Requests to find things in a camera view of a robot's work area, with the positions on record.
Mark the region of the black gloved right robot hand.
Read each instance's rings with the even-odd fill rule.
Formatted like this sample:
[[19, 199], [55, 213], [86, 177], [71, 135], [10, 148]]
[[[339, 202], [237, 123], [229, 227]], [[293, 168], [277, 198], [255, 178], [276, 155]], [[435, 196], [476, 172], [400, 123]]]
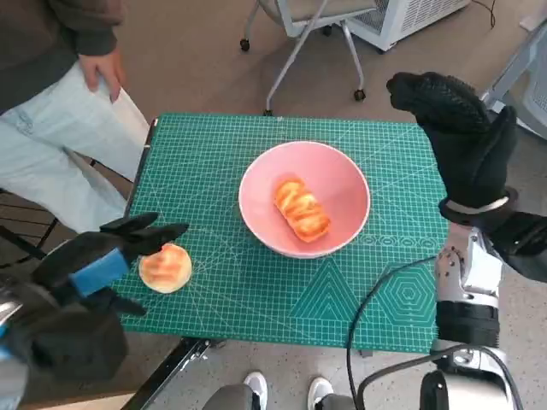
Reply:
[[432, 146], [447, 198], [480, 209], [505, 196], [516, 110], [490, 119], [475, 90], [439, 73], [396, 73], [386, 83], [393, 108], [411, 113]]

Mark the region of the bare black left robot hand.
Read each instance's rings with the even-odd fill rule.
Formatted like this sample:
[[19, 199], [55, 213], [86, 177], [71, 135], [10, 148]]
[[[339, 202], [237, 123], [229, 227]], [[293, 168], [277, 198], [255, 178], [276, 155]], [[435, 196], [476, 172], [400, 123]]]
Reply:
[[119, 296], [111, 284], [130, 271], [140, 256], [153, 255], [184, 234], [186, 223], [154, 226], [155, 212], [122, 217], [60, 245], [42, 259], [32, 281], [61, 306], [78, 302], [90, 310], [143, 316], [139, 303]]

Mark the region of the person's hand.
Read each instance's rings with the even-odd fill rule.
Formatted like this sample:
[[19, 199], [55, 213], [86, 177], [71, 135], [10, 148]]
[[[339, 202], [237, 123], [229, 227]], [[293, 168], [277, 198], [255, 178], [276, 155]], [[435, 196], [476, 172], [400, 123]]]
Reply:
[[79, 64], [90, 91], [98, 89], [99, 78], [102, 78], [108, 87], [110, 101], [114, 103], [119, 98], [126, 75], [117, 48], [104, 56], [79, 55]]

